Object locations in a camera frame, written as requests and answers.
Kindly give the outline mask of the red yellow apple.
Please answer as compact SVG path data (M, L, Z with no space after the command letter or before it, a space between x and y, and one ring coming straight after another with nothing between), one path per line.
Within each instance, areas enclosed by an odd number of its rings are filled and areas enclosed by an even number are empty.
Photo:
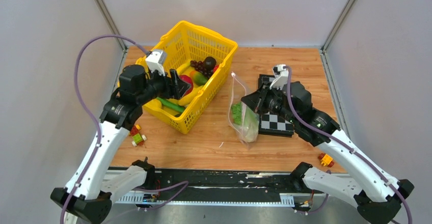
M191 93L193 91L193 88L194 88L193 80L188 75L184 75L184 74L180 75L180 79L190 85L190 87L188 88L188 90L185 93L185 95L188 95L189 93Z

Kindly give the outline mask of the green lettuce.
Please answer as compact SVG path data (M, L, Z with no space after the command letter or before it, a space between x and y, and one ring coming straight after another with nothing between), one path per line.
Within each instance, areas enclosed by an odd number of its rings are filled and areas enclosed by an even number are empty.
M252 143L257 139L259 115L244 103L238 102L230 106L229 122L242 143Z

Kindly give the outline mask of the clear zip top bag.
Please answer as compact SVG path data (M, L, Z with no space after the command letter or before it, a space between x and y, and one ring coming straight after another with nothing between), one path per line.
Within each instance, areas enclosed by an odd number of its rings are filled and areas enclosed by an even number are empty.
M234 72L231 72L231 88L228 122L234 129L238 140L249 150L257 140L259 132L259 115L254 113L241 98L252 91L248 85Z

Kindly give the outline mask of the yellow plastic basket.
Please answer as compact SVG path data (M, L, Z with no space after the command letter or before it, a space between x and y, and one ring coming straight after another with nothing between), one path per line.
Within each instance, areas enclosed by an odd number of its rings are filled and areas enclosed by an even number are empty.
M154 117L187 134L225 83L238 45L211 29L183 20L161 36L154 49L162 49L167 53L164 63L167 71L178 69L191 60L202 61L206 57L215 58L219 65L205 85L190 93L192 100L180 116L176 117L172 110L162 109L156 100L143 105L143 109Z

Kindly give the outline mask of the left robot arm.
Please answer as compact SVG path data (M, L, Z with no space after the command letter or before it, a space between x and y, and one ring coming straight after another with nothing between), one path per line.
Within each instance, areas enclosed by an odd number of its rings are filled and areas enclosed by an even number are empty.
M141 65L125 67L119 86L95 120L96 134L83 161L64 187L52 191L51 199L63 212L89 223L102 223L112 205L129 191L161 192L155 185L155 167L147 160L136 160L115 178L103 179L119 146L142 115L143 106L156 98L180 99L191 89L192 84L174 69L163 72L146 71Z

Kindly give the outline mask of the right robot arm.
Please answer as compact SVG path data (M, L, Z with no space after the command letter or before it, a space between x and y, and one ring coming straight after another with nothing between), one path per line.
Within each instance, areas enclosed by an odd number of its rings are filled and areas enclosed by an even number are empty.
M258 114L269 112L289 121L299 138L331 156L349 173L348 178L340 178L302 162L291 173L295 191L308 188L330 194L356 208L369 223L392 222L405 208L412 223L407 198L414 185L396 179L369 159L331 116L313 107L311 93L300 82L281 90L263 83L241 101Z

